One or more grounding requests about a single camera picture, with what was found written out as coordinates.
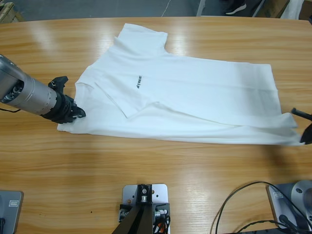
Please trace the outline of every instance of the wire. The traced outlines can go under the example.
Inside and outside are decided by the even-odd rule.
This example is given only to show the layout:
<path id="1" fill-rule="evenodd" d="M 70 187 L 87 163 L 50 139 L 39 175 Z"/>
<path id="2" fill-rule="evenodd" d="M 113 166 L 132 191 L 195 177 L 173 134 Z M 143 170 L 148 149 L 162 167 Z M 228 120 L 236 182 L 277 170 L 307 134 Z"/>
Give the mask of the wire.
<path id="1" fill-rule="evenodd" d="M 153 233 L 155 234 L 168 234 L 169 226 L 170 226 L 170 216 L 166 215 L 164 218 L 160 218 L 157 223 L 155 223 L 153 228 Z"/>
<path id="2" fill-rule="evenodd" d="M 249 184 L 246 184 L 238 189 L 236 189 L 234 192 L 232 192 L 226 199 L 225 201 L 223 202 L 222 206 L 221 206 L 221 209 L 220 209 L 220 212 L 219 212 L 219 216 L 218 216 L 218 220 L 217 220 L 217 223 L 216 223 L 216 226 L 215 226 L 215 234 L 218 233 L 218 226 L 219 226 L 219 222 L 220 222 L 220 219 L 221 219 L 221 215 L 222 215 L 222 212 L 223 212 L 223 209 L 226 205 L 226 203 L 230 200 L 230 198 L 232 196 L 234 196 L 237 192 L 241 191 L 242 189 L 248 187 L 248 186 L 251 186 L 253 184 L 268 184 L 270 186 L 272 186 L 273 188 L 275 188 L 277 191 L 279 191 L 290 203 L 291 205 L 302 215 L 302 217 L 304 217 L 304 219 L 308 222 L 308 225 L 311 227 L 312 229 L 312 224 L 309 222 L 309 220 L 307 219 L 307 217 L 305 217 L 305 215 L 301 212 L 301 210 L 299 210 L 299 208 L 278 188 L 276 187 L 275 185 L 271 184 L 271 183 L 268 183 L 268 182 L 265 182 L 265 181 L 256 181 L 256 182 L 252 182 L 252 183 L 249 183 Z"/>
<path id="3" fill-rule="evenodd" d="M 274 220 L 260 220 L 260 221 L 256 221 L 256 222 L 252 222 L 252 223 L 250 223 L 250 224 L 247 224 L 246 226 L 242 227 L 238 232 L 236 232 L 236 234 L 240 233 L 242 230 L 248 228 L 248 227 L 251 226 L 251 225 L 254 225 L 254 224 L 257 224 L 257 223 L 266 223 L 266 222 L 278 224 L 278 225 L 280 225 L 280 226 L 289 228 L 289 226 L 287 226 L 287 225 L 285 225 L 285 224 L 283 224 L 283 223 L 276 222 L 276 221 L 274 221 Z"/>
<path id="4" fill-rule="evenodd" d="M 5 224 L 5 219 L 4 218 L 0 218 L 0 234 L 3 233 L 4 224 Z"/>
<path id="5" fill-rule="evenodd" d="M 16 111 L 10 111 L 10 110 L 6 110 L 6 109 L 0 108 L 0 111 L 8 111 L 8 112 L 16 113 L 16 112 L 19 112 L 20 109 L 18 109 L 18 110 L 16 110 Z"/>
<path id="6" fill-rule="evenodd" d="M 161 17 L 163 17 L 163 16 L 165 15 L 165 13 L 166 13 L 166 11 L 167 11 L 167 9 L 168 9 L 168 6 L 169 6 L 169 4 L 170 4 L 170 2 L 171 2 L 171 0 L 168 1 L 167 6 L 166 6 L 164 12 L 162 13 Z"/>

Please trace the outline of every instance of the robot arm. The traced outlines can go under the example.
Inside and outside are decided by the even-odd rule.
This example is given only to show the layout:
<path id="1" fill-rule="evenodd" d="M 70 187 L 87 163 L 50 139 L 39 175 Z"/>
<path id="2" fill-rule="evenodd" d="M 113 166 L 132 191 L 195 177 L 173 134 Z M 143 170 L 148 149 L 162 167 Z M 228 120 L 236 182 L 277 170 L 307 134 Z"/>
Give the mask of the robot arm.
<path id="1" fill-rule="evenodd" d="M 58 77 L 48 86 L 44 85 L 0 55 L 0 101 L 55 123 L 73 122 L 77 117 L 86 116 L 84 110 L 63 93 L 67 80 L 67 77 Z"/>

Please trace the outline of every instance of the gray floor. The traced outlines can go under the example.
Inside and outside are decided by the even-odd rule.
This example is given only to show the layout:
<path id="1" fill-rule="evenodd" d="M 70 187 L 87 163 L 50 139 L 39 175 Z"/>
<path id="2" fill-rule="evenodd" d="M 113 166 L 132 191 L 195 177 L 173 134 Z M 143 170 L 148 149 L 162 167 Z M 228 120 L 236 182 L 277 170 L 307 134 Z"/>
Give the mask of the gray floor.
<path id="1" fill-rule="evenodd" d="M 25 20 L 97 17 L 195 16 L 199 0 L 5 0 L 12 1 Z M 260 0 L 246 0 L 247 8 L 235 16 L 251 16 Z M 222 16 L 220 0 L 206 0 L 203 15 Z"/>

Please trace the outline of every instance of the shoe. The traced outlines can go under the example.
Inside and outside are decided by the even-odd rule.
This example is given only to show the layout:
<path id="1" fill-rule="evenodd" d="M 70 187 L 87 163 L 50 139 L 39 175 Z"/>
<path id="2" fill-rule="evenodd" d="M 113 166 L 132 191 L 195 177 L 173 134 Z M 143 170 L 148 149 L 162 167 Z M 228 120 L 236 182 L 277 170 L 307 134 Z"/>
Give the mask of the shoe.
<path id="1" fill-rule="evenodd" d="M 238 11 L 246 9 L 246 0 L 228 0 L 228 6 L 225 9 L 226 15 L 233 15 Z"/>

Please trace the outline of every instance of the wooden table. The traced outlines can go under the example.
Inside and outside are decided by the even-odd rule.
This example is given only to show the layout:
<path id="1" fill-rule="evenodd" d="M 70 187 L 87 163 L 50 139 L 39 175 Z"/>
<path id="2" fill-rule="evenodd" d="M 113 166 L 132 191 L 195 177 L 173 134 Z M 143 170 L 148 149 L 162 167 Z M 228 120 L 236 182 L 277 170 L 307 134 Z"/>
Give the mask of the wooden table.
<path id="1" fill-rule="evenodd" d="M 168 52 L 269 63 L 283 112 L 311 112 L 312 26 L 307 21 L 232 17 L 66 19 L 0 25 L 0 52 L 65 92 L 113 44 L 124 23 L 168 32 Z M 310 124 L 296 117 L 300 133 Z M 208 234 L 227 195 L 251 181 L 312 179 L 312 146 L 197 144 L 58 132 L 19 112 L 0 113 L 0 188 L 24 191 L 18 233 L 111 233 L 124 185 L 166 183 L 173 234 Z M 273 218 L 264 185 L 227 205 L 219 233 Z M 252 226 L 250 230 L 274 227 Z"/>

